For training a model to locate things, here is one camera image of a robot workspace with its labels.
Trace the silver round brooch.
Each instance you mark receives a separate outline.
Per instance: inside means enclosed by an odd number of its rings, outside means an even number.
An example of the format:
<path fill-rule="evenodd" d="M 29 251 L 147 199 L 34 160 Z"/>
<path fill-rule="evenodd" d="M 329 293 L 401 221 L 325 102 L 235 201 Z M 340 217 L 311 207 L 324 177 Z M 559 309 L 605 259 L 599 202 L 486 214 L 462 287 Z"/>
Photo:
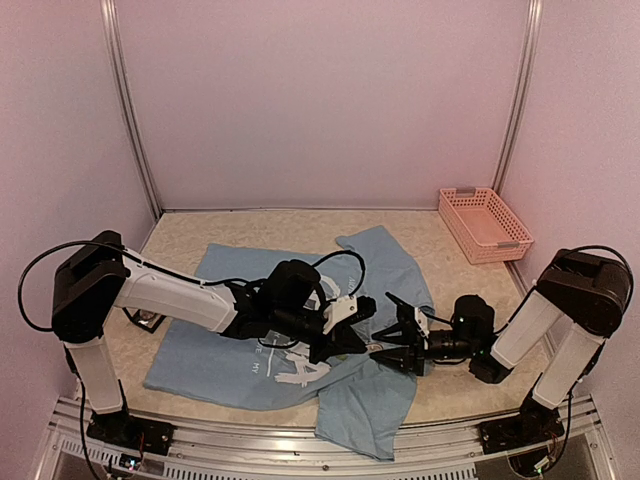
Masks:
<path fill-rule="evenodd" d="M 153 313 L 153 312 L 146 311 L 146 310 L 140 310 L 139 311 L 139 316 L 144 321 L 150 321 L 150 320 L 153 320 L 156 317 L 156 314 Z"/>

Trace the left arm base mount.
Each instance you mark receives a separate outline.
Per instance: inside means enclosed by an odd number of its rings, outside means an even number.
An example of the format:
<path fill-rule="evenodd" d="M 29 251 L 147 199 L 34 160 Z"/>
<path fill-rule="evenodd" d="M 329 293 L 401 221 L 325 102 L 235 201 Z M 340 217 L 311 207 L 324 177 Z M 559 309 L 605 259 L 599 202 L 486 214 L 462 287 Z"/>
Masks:
<path fill-rule="evenodd" d="M 175 426 L 162 421 L 130 417 L 125 420 L 92 419 L 87 428 L 89 438 L 109 445 L 167 456 Z"/>

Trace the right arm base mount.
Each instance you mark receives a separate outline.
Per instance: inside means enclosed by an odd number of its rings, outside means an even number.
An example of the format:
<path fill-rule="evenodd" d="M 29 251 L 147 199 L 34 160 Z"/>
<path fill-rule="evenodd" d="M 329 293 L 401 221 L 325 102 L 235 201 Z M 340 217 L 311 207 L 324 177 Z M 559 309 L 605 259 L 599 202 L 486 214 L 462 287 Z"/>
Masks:
<path fill-rule="evenodd" d="M 551 420 L 546 425 L 525 424 L 519 416 L 482 422 L 478 430 L 485 455 L 534 445 L 565 434 L 560 420 Z"/>

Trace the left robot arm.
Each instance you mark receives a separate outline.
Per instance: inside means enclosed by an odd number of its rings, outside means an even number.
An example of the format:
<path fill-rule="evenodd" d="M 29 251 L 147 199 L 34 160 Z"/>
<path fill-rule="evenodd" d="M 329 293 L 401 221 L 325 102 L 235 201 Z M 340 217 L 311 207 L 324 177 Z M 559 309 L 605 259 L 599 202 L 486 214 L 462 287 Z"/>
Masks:
<path fill-rule="evenodd" d="M 140 434 L 104 338 L 114 309 L 184 320 L 223 337 L 263 340 L 270 333 L 309 347 L 313 363 L 362 353 L 354 324 L 373 316 L 376 302 L 348 294 L 328 299 L 314 264 L 294 259 L 265 279 L 207 281 L 151 263 L 128 250 L 119 233 L 75 241 L 75 253 L 54 274 L 51 327 L 68 351 L 102 430 L 121 445 Z"/>

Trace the light blue printed t-shirt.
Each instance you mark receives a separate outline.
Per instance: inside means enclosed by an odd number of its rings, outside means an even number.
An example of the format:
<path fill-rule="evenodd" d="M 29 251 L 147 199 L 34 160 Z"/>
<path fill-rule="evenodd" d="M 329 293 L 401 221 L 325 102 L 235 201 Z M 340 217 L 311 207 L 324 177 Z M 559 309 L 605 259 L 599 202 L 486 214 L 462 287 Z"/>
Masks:
<path fill-rule="evenodd" d="M 375 299 L 376 314 L 355 325 L 371 345 L 372 334 L 394 323 L 392 293 L 428 313 L 434 305 L 416 260 L 383 226 L 339 236 L 366 268 L 347 256 L 323 263 L 322 286 L 330 298 L 357 291 Z M 417 390 L 416 378 L 378 364 L 368 354 L 339 355 L 312 364 L 309 348 L 277 333 L 265 341 L 225 338 L 174 320 L 144 380 L 147 389 L 232 408 L 268 411 L 319 401 L 315 434 L 380 461 L 394 458 L 394 438 Z"/>

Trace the pink plastic basket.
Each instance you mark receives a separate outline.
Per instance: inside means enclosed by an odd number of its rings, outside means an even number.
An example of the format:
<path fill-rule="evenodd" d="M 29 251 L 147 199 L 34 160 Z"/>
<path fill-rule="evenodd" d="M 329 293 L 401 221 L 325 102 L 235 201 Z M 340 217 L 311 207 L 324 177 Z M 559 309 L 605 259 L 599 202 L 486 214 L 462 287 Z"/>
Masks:
<path fill-rule="evenodd" d="M 491 188 L 443 188 L 438 213 L 472 265 L 520 260 L 533 237 Z"/>

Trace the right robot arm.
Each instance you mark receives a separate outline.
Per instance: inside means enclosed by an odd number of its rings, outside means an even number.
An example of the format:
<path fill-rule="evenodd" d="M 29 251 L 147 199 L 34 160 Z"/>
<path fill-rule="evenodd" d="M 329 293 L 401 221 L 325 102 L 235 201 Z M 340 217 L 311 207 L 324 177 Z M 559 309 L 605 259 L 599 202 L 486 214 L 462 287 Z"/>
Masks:
<path fill-rule="evenodd" d="M 459 297 L 450 319 L 437 318 L 395 295 L 395 324 L 374 334 L 388 349 L 372 353 L 378 363 L 421 376 L 427 363 L 468 363 L 485 384 L 505 380 L 561 319 L 571 328 L 546 369 L 512 417 L 511 433 L 535 442 L 558 420 L 558 407 L 596 364 L 606 341 L 620 327 L 634 292 L 634 275 L 615 249 L 586 245 L 559 250 L 502 327 L 478 295 Z"/>

